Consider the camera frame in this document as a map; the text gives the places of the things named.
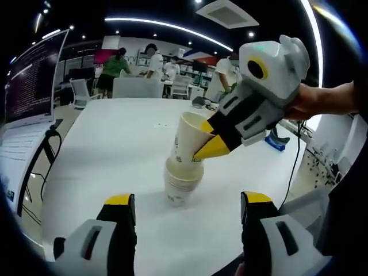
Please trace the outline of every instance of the paper cup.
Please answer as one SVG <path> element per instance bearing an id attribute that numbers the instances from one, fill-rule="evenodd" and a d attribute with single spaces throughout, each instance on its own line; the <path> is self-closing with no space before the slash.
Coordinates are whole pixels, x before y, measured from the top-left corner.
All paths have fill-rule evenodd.
<path id="1" fill-rule="evenodd" d="M 202 123 L 207 118 L 192 112 L 183 112 L 180 116 L 174 147 L 171 150 L 171 161 L 183 169 L 191 170 L 201 164 L 201 159 L 193 155 L 214 135 L 201 130 Z"/>
<path id="2" fill-rule="evenodd" d="M 167 198 L 173 206 L 181 206 L 201 182 L 204 167 L 192 171 L 182 170 L 170 158 L 166 160 L 164 181 Z"/>

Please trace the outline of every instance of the person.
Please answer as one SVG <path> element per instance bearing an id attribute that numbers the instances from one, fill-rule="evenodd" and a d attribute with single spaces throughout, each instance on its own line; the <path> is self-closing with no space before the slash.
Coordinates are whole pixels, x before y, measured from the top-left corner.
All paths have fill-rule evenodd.
<path id="1" fill-rule="evenodd" d="M 113 97 L 114 78 L 119 77 L 121 70 L 131 74 L 128 62 L 124 58 L 126 52 L 125 48 L 120 48 L 116 55 L 110 57 L 103 65 L 102 73 L 98 78 L 97 88 L 102 95 L 105 95 L 105 92 L 107 92 L 108 98 Z"/>
<path id="2" fill-rule="evenodd" d="M 305 120 L 317 114 L 359 112 L 368 122 L 368 72 L 362 70 L 363 72 L 364 74 L 358 76 L 354 82 L 333 89 L 301 85 L 297 98 L 287 107 L 286 118 Z M 360 275 L 361 269 L 364 268 L 366 262 L 364 244 L 367 240 L 365 233 L 367 164 L 366 141 L 348 174 L 329 195 L 327 219 L 324 221 L 323 235 L 326 236 L 324 253 L 333 258 L 318 275 Z M 6 259 L 9 260 L 7 266 L 11 267 L 12 273 L 21 272 L 27 267 L 29 272 L 36 275 L 52 275 L 21 234 L 9 210 L 4 192 L 0 193 L 0 205 L 0 224 L 4 225 L 3 236 L 7 237 L 4 239 L 2 249 L 7 252 Z M 244 275 L 244 266 L 246 264 L 239 266 L 236 276 Z"/>
<path id="3" fill-rule="evenodd" d="M 217 62 L 205 96 L 212 102 L 219 102 L 222 94 L 229 93 L 231 87 L 240 81 L 242 81 L 242 75 L 239 70 L 239 55 L 231 53 L 229 57 Z"/>
<path id="4" fill-rule="evenodd" d="M 160 51 L 158 51 L 155 44 L 150 43 L 145 48 L 144 53 L 151 59 L 149 60 L 148 71 L 141 74 L 146 76 L 147 79 L 156 79 L 160 82 L 163 75 L 163 57 Z"/>
<path id="5" fill-rule="evenodd" d="M 168 75 L 168 79 L 173 81 L 177 74 L 180 74 L 180 66 L 177 64 L 178 57 L 173 56 L 171 61 L 163 66 L 163 71 Z"/>

